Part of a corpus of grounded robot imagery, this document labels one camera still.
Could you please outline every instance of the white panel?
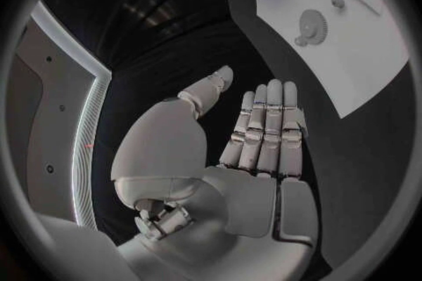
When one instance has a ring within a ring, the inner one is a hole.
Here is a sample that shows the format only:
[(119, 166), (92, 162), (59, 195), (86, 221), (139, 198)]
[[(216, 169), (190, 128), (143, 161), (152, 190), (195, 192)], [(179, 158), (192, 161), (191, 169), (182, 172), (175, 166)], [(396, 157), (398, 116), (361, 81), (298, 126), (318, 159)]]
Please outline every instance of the white panel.
[[(296, 46), (303, 11), (320, 11), (328, 36), (319, 45)], [(353, 112), (398, 74), (408, 60), (401, 33), (383, 0), (257, 0), (257, 15), (299, 53), (315, 73), (340, 117)]]

